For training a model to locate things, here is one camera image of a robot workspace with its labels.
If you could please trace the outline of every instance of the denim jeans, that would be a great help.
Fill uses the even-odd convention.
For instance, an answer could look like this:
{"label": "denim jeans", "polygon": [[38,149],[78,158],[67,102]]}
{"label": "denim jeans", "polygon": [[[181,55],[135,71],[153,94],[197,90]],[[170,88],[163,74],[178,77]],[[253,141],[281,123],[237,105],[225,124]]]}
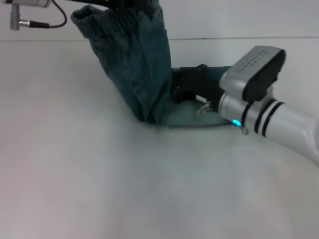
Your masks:
{"label": "denim jeans", "polygon": [[[172,126],[227,122],[215,113],[197,117],[196,102],[175,105],[170,100],[170,51],[158,0],[149,0],[143,10],[102,11],[87,5],[71,19],[138,120]],[[226,69],[211,72],[222,75]]]}

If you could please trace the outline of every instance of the white wall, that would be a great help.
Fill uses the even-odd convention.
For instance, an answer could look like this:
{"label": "white wall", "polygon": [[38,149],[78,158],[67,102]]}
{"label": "white wall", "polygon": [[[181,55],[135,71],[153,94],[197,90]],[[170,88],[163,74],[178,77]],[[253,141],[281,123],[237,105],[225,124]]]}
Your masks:
{"label": "white wall", "polygon": [[[83,6],[57,0],[69,16]],[[170,39],[227,37],[319,37],[317,0],[160,0]],[[0,6],[0,40],[82,40],[75,25],[69,23],[55,31],[22,29],[10,31],[10,6]],[[49,8],[21,7],[21,18],[59,24],[61,13]]]}
{"label": "white wall", "polygon": [[[69,27],[50,39],[77,39]],[[171,40],[172,64],[231,65],[254,45],[287,50],[276,97],[319,116],[318,39]],[[0,135],[1,239],[319,235],[309,160],[233,127],[136,122],[86,41],[0,42]]]}

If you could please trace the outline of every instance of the black cable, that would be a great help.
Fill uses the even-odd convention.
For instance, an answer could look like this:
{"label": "black cable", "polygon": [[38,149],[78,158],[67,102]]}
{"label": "black cable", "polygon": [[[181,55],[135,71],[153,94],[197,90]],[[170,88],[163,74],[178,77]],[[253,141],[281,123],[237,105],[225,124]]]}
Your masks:
{"label": "black cable", "polygon": [[53,4],[61,11],[61,13],[63,14],[64,16],[64,22],[62,24],[59,24],[59,25],[54,25],[54,26],[49,26],[49,28],[59,28],[59,27],[63,27],[67,21],[68,21],[68,18],[65,14],[65,12],[63,11],[63,9],[55,2],[55,0],[52,0]]}

